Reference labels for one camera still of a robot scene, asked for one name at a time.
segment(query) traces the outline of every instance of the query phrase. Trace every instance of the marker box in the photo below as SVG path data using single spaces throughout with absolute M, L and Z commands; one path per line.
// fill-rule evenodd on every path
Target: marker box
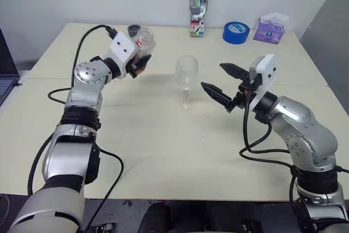
M 190 35 L 202 37 L 208 0 L 190 0 Z

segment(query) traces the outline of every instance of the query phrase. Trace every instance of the laptop keyboard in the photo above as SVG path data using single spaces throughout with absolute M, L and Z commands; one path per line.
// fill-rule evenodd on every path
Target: laptop keyboard
M 0 95 L 3 95 L 12 83 L 13 79 L 0 79 Z

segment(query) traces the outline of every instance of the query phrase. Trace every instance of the tissue box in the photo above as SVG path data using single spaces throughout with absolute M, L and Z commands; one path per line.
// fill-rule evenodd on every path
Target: tissue box
M 253 39 L 278 44 L 284 31 L 284 26 L 279 26 L 274 23 L 262 23 L 261 19 L 259 19 Z

